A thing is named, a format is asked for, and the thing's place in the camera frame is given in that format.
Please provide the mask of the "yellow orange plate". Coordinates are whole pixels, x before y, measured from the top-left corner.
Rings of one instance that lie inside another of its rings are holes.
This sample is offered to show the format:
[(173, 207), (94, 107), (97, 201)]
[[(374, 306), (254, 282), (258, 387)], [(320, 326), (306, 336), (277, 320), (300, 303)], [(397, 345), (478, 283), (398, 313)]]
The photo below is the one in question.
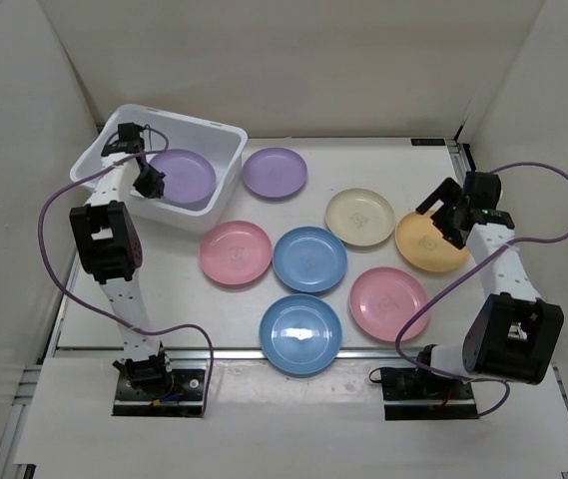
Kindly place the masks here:
[(450, 244), (434, 226), (433, 211), (409, 213), (395, 228), (395, 244), (403, 258), (424, 271), (445, 273), (465, 265), (469, 250)]

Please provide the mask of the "purple plate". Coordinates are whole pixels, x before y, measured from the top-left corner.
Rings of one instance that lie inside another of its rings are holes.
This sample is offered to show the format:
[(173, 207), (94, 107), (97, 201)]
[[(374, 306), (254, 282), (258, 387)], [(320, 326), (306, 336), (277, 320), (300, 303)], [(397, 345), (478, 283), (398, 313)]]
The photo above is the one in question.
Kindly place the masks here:
[(155, 155), (150, 165), (163, 173), (162, 200), (187, 210), (201, 210), (217, 185), (212, 164), (201, 155), (183, 149), (172, 149)]
[(304, 158), (286, 148), (256, 151), (244, 162), (244, 184), (251, 193), (266, 200), (283, 200), (295, 195), (307, 180)]

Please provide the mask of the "cream plate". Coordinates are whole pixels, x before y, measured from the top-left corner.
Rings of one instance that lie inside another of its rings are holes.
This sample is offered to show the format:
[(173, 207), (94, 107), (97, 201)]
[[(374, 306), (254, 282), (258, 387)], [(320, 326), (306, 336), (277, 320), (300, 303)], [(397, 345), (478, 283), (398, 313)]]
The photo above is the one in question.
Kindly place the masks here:
[(334, 195), (326, 205), (324, 222), (342, 242), (358, 247), (386, 241), (396, 224), (389, 201), (362, 188), (347, 189)]

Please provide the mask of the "pink plate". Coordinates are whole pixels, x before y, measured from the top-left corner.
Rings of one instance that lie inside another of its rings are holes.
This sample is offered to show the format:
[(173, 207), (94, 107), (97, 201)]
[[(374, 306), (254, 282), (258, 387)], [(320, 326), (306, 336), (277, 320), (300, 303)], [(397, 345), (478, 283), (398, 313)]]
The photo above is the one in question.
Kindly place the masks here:
[(419, 281), (389, 266), (362, 273), (348, 295), (349, 311), (357, 326), (384, 342), (395, 342), (402, 328), (427, 303), (427, 293)]
[(209, 279), (239, 286), (262, 276), (271, 264), (272, 255), (272, 242), (261, 227), (246, 221), (229, 221), (203, 236), (199, 266)]

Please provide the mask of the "blue plate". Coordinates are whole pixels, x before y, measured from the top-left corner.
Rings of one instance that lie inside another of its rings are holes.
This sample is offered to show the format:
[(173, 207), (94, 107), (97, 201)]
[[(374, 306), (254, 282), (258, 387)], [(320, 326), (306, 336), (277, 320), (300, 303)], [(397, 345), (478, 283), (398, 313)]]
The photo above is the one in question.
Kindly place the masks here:
[(335, 311), (309, 294), (291, 294), (264, 313), (259, 341), (266, 359), (282, 373), (310, 377), (330, 367), (342, 343)]
[(347, 271), (347, 253), (341, 240), (319, 227), (299, 227), (276, 243), (273, 267), (290, 289), (321, 293), (337, 286)]

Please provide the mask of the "blue plate front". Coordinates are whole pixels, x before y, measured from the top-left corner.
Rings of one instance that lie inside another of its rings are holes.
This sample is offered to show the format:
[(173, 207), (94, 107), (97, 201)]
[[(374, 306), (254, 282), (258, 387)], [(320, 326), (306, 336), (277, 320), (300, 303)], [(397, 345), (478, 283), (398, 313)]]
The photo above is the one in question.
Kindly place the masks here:
[(335, 311), (309, 294), (291, 294), (264, 313), (259, 341), (266, 359), (282, 373), (310, 377), (330, 367), (342, 343)]

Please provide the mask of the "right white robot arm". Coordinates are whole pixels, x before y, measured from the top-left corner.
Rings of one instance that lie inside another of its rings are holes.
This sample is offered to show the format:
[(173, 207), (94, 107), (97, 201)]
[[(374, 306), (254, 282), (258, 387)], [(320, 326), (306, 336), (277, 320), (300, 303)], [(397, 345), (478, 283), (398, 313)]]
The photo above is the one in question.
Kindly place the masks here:
[(413, 389), (423, 398), (439, 396), (448, 377), (538, 384), (546, 374), (564, 314), (529, 280), (513, 244), (514, 221), (497, 207), (500, 196), (498, 176), (474, 172), (463, 184), (445, 179), (416, 209), (448, 243), (469, 249), (485, 293), (463, 341), (428, 347), (426, 365), (413, 372)]

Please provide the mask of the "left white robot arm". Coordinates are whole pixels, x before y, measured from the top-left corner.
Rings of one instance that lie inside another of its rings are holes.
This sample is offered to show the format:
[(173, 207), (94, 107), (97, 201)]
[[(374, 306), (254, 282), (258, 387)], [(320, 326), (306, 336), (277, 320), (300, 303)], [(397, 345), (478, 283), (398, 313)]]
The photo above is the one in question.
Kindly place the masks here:
[(86, 203), (71, 209), (69, 219), (84, 271), (124, 322), (124, 356), (114, 366), (133, 389), (161, 399), (172, 392), (175, 376), (161, 340), (140, 333), (150, 328), (138, 278), (143, 252), (124, 200), (130, 190), (151, 200), (164, 195), (165, 175), (144, 154), (148, 129), (135, 123), (117, 127), (101, 152), (102, 176)]

